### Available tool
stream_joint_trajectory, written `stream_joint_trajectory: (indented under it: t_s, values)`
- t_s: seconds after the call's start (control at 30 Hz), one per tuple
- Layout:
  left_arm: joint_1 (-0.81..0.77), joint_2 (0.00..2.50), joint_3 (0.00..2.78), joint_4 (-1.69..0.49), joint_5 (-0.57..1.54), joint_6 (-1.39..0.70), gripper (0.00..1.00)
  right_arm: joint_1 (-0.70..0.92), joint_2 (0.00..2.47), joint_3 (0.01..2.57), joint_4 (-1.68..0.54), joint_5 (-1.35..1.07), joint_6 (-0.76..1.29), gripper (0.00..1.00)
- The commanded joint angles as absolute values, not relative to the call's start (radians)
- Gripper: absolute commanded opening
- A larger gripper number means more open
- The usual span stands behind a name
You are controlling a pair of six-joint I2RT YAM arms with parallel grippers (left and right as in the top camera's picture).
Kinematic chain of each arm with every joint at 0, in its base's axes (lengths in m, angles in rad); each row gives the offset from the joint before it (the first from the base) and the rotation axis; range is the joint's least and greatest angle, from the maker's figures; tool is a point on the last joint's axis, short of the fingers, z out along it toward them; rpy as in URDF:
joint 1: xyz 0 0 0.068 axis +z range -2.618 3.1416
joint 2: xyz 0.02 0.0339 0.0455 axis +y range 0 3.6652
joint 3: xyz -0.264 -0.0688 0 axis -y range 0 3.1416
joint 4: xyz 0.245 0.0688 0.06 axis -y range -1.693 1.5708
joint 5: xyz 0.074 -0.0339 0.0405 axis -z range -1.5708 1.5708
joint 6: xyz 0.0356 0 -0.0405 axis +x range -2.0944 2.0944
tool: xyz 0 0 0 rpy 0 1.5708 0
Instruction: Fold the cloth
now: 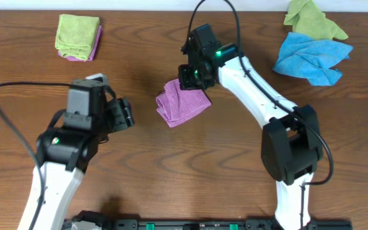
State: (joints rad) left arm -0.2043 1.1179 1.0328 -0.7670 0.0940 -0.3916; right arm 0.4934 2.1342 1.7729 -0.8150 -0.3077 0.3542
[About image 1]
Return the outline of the purple microfiber cloth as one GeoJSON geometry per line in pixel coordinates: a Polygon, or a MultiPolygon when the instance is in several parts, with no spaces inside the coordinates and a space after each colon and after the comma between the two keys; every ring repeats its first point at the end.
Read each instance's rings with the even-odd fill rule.
{"type": "Polygon", "coordinates": [[[211,105],[203,90],[182,90],[178,79],[165,84],[164,92],[156,97],[156,103],[156,111],[170,128],[194,118],[211,105]]]}

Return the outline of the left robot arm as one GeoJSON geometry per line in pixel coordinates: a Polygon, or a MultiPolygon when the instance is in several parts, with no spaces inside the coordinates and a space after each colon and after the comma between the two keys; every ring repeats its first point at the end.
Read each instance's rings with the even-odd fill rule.
{"type": "Polygon", "coordinates": [[[61,229],[69,204],[99,144],[134,123],[126,98],[117,98],[105,75],[76,79],[67,106],[38,136],[33,181],[19,229],[61,229]]]}

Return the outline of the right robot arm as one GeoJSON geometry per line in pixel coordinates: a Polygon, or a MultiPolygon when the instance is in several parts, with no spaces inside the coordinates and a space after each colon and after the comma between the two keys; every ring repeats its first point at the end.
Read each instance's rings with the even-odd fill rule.
{"type": "Polygon", "coordinates": [[[188,64],[179,67],[181,89],[220,84],[241,101],[262,129],[261,159],[276,181],[276,221],[283,229],[307,229],[308,185],[323,152],[316,136],[297,117],[302,115],[317,126],[314,110],[298,107],[276,92],[237,45],[222,45],[216,39],[209,24],[189,32],[181,51],[188,57],[188,64]]]}

